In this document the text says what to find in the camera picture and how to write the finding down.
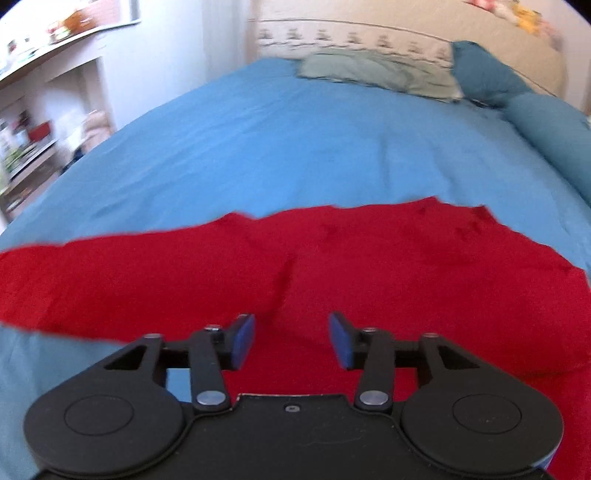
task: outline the red towel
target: red towel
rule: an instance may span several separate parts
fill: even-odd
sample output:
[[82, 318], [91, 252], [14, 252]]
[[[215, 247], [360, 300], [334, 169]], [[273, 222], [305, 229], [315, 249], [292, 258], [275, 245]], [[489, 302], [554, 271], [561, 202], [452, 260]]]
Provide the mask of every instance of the red towel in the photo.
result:
[[[131, 341], [186, 338], [254, 313], [256, 342], [233, 394], [354, 392], [327, 334], [340, 310], [399, 339], [439, 332], [558, 405], [558, 480], [591, 479], [591, 295], [551, 248], [484, 207], [426, 199], [227, 215], [172, 232], [119, 235], [0, 255], [0, 318], [19, 327]], [[410, 382], [398, 382], [404, 398]]]

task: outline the white wall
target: white wall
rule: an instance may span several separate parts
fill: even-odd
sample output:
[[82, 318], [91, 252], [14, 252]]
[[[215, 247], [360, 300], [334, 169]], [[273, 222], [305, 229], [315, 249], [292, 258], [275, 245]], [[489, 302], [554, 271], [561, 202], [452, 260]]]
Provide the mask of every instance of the white wall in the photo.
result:
[[523, 3], [540, 12], [562, 33], [569, 75], [565, 100], [583, 110], [591, 90], [591, 25], [564, 0], [523, 0]]
[[106, 32], [101, 48], [117, 128], [206, 81], [200, 0], [139, 0], [141, 22]]

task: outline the patterned headboard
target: patterned headboard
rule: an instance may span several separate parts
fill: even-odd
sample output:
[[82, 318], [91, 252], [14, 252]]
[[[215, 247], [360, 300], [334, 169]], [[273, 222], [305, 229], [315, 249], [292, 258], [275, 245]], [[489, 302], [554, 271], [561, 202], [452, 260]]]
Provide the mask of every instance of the patterned headboard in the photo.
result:
[[534, 90], [562, 96], [562, 55], [461, 0], [259, 0], [252, 34], [257, 55], [302, 58], [323, 47], [372, 48], [450, 66], [450, 42], [475, 41]]

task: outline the metal screw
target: metal screw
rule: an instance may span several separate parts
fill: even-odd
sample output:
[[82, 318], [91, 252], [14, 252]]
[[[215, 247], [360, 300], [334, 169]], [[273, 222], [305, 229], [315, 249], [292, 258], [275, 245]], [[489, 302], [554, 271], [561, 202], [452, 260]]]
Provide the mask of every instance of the metal screw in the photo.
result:
[[226, 394], [219, 390], [206, 390], [197, 395], [197, 403], [206, 407], [221, 405], [226, 400]]
[[359, 396], [359, 399], [365, 405], [379, 407], [380, 405], [384, 405], [390, 399], [390, 396], [380, 390], [368, 390], [363, 392]]

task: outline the cushion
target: cushion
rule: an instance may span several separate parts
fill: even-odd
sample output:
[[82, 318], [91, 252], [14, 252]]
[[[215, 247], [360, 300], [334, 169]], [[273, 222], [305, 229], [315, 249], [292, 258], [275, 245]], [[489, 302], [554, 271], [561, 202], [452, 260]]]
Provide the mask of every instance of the cushion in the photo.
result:
[[591, 129], [585, 115], [559, 98], [537, 93], [510, 99], [504, 112], [591, 205]]
[[533, 92], [513, 69], [478, 43], [453, 43], [453, 74], [464, 97], [487, 106], [503, 107], [521, 93]]
[[462, 98], [449, 69], [374, 50], [323, 48], [302, 61], [298, 76], [361, 83], [442, 101]]

